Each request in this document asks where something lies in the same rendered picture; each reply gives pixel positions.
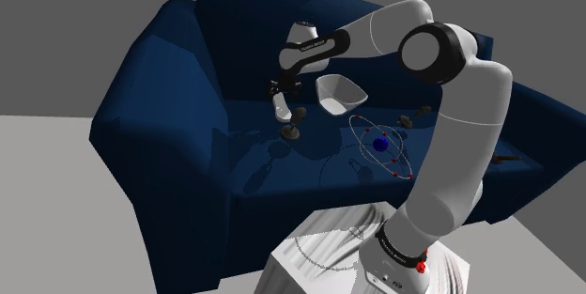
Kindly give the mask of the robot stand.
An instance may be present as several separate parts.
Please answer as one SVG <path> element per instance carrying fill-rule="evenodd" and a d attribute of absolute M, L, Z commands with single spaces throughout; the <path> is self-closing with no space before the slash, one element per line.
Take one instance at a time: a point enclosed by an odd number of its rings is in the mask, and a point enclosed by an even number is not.
<path fill-rule="evenodd" d="M 254 294 L 408 294 L 359 255 L 394 213 L 386 202 L 314 211 L 271 252 Z"/>

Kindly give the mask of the dark blue sofa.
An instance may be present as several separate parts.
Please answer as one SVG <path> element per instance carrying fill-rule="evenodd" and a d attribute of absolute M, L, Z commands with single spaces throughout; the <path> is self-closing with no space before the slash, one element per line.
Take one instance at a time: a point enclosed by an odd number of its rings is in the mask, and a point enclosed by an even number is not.
<path fill-rule="evenodd" d="M 300 138 L 275 118 L 270 80 L 294 23 L 319 36 L 387 6 L 363 0 L 169 0 L 130 47 L 89 139 L 130 199 L 157 294 L 195 294 L 258 271 L 310 214 L 408 199 L 430 147 L 442 89 L 407 74 L 395 53 L 332 58 L 298 75 L 291 112 L 305 107 Z M 316 79 L 341 74 L 368 99 L 342 116 L 319 104 Z M 396 123 L 429 105 L 411 129 Z M 368 162 L 350 115 L 396 129 L 414 179 Z M 513 79 L 482 194 L 464 224 L 496 223 L 586 162 L 586 115 Z"/>

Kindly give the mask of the white bowl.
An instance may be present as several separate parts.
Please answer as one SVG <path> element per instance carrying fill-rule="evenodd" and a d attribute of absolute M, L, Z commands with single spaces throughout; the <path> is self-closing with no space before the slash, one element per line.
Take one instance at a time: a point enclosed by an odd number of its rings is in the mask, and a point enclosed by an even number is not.
<path fill-rule="evenodd" d="M 331 116 L 342 116 L 368 99 L 368 94 L 341 74 L 326 74 L 316 79 L 318 104 Z"/>

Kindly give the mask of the dark grey dumbbell-shaped object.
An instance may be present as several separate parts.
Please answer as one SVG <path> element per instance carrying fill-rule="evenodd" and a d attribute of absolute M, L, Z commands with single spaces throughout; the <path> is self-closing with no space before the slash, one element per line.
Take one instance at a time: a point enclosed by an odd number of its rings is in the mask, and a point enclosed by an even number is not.
<path fill-rule="evenodd" d="M 399 124 L 402 128 L 411 129 L 413 126 L 413 120 L 417 117 L 426 116 L 432 111 L 432 108 L 429 105 L 425 105 L 420 107 L 413 116 L 404 116 L 401 115 L 396 123 Z"/>
<path fill-rule="evenodd" d="M 299 124 L 305 119 L 307 110 L 305 107 L 297 107 L 292 112 L 292 116 L 288 124 L 280 129 L 281 137 L 287 141 L 294 141 L 300 138 Z"/>

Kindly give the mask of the white cylinder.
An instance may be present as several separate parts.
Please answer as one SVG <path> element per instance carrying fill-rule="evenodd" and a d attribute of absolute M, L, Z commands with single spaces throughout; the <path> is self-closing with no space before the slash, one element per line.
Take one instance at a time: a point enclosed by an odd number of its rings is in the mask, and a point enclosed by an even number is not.
<path fill-rule="evenodd" d="M 275 94 L 272 97 L 272 103 L 275 118 L 282 123 L 288 123 L 291 120 L 292 112 L 286 104 L 285 95 L 282 92 Z"/>

